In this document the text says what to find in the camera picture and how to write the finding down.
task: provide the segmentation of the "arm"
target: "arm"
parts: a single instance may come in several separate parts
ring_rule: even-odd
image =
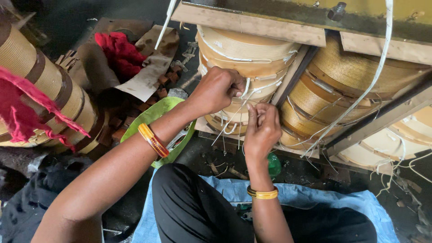
[[[192,95],[150,124],[166,146],[187,124],[229,106],[244,90],[243,78],[233,70],[212,68]],[[136,133],[106,153],[53,201],[32,239],[37,242],[96,242],[101,240],[101,215],[118,201],[157,158]]]
[[[275,106],[266,103],[259,103],[256,107],[248,104],[248,110],[245,155],[251,188],[262,192],[273,191],[267,156],[282,135],[279,113]],[[277,198],[252,198],[252,215],[257,242],[294,242]]]

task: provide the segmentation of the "gold bangle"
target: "gold bangle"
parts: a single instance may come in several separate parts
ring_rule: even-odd
[[[277,187],[273,186],[274,190],[270,192],[257,192],[255,190],[251,189],[251,186],[248,186],[248,194],[257,199],[273,199],[277,198],[277,195],[279,194],[279,190]]]

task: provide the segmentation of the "hand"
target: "hand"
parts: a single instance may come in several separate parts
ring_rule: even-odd
[[[198,118],[231,105],[231,99],[240,97],[245,86],[243,77],[236,70],[212,67],[186,101]]]
[[[248,169],[267,170],[267,156],[273,145],[282,136],[279,112],[274,105],[258,103],[255,107],[247,104],[249,110],[248,128],[245,137],[245,155]]]

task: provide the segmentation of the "black pants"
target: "black pants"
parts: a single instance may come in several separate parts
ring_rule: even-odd
[[[252,225],[185,165],[162,166],[153,177],[152,192],[163,243],[254,242]],[[350,208],[291,208],[284,214],[295,243],[377,242],[372,222]]]

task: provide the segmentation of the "bolt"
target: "bolt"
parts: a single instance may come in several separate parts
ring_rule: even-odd
[[[336,6],[330,9],[327,14],[327,17],[332,21],[341,21],[343,15],[345,14],[346,3],[339,2]]]

